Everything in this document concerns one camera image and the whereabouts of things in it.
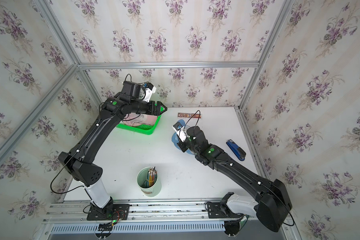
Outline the blue stapler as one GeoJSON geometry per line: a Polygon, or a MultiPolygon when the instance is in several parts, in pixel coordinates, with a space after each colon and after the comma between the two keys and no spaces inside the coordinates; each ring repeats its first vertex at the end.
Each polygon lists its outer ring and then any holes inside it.
{"type": "Polygon", "coordinates": [[[239,161],[243,162],[246,159],[247,153],[241,147],[239,147],[233,140],[227,140],[226,144],[235,154],[235,156],[239,159],[239,161]]]}

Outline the pink baseball cap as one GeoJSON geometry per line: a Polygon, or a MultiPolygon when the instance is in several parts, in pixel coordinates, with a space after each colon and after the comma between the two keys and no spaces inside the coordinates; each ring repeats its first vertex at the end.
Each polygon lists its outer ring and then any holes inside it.
{"type": "Polygon", "coordinates": [[[137,127],[140,125],[153,126],[157,121],[157,116],[145,115],[145,114],[127,114],[123,119],[123,124],[131,127],[137,127]]]}

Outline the green pencil cup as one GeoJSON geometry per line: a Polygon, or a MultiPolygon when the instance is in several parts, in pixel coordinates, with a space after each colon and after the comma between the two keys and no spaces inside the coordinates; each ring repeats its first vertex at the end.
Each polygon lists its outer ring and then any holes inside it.
{"type": "Polygon", "coordinates": [[[140,190],[150,198],[157,196],[162,189],[161,179],[156,167],[142,169],[137,175],[137,184],[140,190]]]}

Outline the coloured pencils bundle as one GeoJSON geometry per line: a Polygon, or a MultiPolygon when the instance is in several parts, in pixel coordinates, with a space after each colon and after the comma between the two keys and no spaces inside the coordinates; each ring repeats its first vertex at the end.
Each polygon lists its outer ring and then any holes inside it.
{"type": "Polygon", "coordinates": [[[145,181],[145,187],[150,188],[153,187],[157,180],[157,170],[156,167],[151,167],[148,170],[147,178],[145,181]]]}

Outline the green plastic basket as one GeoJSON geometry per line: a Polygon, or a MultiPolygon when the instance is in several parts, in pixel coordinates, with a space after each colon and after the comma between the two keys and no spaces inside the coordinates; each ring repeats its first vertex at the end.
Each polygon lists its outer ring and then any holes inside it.
{"type": "Polygon", "coordinates": [[[157,116],[157,117],[158,117],[157,121],[153,126],[140,125],[140,126],[137,126],[137,127],[131,127],[131,126],[124,125],[123,121],[121,121],[117,125],[117,128],[122,129],[122,130],[127,130],[127,131],[130,131],[130,132],[139,133],[139,134],[151,135],[155,131],[156,127],[158,126],[158,123],[159,123],[160,118],[161,118],[160,116],[157,116]]]}

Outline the light blue baseball cap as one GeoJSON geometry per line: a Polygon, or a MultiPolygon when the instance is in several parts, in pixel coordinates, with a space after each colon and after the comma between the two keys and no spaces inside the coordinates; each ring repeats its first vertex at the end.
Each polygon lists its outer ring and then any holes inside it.
{"type": "Polygon", "coordinates": [[[173,125],[173,130],[174,130],[174,134],[172,135],[172,142],[174,144],[174,146],[178,149],[178,150],[182,150],[182,148],[178,145],[178,143],[181,142],[181,140],[185,140],[184,137],[186,137],[187,139],[189,139],[189,141],[194,140],[195,137],[194,136],[190,136],[187,132],[187,130],[190,127],[186,125],[186,122],[183,119],[178,120],[174,125],[173,125]]]}

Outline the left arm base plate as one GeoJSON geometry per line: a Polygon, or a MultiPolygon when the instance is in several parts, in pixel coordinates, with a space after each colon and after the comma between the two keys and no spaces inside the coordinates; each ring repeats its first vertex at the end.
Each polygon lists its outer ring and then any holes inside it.
{"type": "Polygon", "coordinates": [[[87,221],[126,220],[130,210],[129,204],[113,204],[112,207],[107,205],[103,209],[93,204],[90,204],[90,206],[90,210],[87,213],[87,221]]]}

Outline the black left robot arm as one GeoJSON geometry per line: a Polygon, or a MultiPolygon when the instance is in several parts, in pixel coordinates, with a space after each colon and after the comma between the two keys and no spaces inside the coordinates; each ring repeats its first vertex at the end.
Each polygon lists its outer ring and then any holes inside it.
{"type": "Polygon", "coordinates": [[[94,164],[95,157],[112,130],[129,114],[161,116],[167,107],[151,100],[156,87],[125,81],[122,90],[107,98],[101,105],[98,117],[83,138],[69,151],[61,152],[58,160],[64,169],[82,183],[91,205],[104,215],[113,210],[113,199],[107,193],[103,181],[103,169],[94,164]]]}

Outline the red cigarette carton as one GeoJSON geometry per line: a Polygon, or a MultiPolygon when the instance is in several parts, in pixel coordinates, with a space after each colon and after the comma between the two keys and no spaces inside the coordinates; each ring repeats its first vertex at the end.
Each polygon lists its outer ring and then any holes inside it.
{"type": "Polygon", "coordinates": [[[181,119],[189,119],[189,118],[193,118],[193,119],[201,119],[202,115],[201,114],[192,114],[192,113],[178,113],[178,118],[181,119]]]}

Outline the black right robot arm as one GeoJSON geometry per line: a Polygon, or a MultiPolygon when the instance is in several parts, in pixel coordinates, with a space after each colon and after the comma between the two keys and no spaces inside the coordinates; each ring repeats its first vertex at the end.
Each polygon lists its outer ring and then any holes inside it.
{"type": "Polygon", "coordinates": [[[250,171],[222,148],[210,144],[199,127],[185,129],[176,123],[173,128],[177,136],[176,145],[182,152],[190,151],[202,165],[230,178],[254,200],[249,203],[235,193],[228,193],[221,201],[224,210],[239,216],[256,216],[267,229],[279,231],[293,208],[283,182],[278,179],[271,181],[250,171]]]}

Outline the aluminium mounting rail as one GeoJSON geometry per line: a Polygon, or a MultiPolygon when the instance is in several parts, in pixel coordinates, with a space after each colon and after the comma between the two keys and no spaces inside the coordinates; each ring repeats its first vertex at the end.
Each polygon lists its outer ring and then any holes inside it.
{"type": "MultiPolygon", "coordinates": [[[[115,201],[114,204],[129,204],[128,218],[124,221],[135,222],[171,222],[171,221],[202,221],[237,219],[209,219],[205,209],[205,202],[220,202],[219,199],[186,199],[186,200],[125,200],[115,201]]],[[[239,210],[230,209],[233,213],[256,217],[256,202],[249,198],[239,201],[239,210]]],[[[50,223],[79,223],[87,222],[90,210],[88,201],[64,201],[51,204],[43,217],[44,222],[50,223]]]]}

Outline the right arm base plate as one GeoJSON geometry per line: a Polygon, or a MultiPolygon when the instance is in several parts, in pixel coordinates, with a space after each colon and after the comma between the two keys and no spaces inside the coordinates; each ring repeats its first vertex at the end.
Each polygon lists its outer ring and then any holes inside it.
{"type": "Polygon", "coordinates": [[[233,213],[226,205],[220,202],[205,202],[205,209],[209,219],[240,219],[244,214],[233,213]]]}

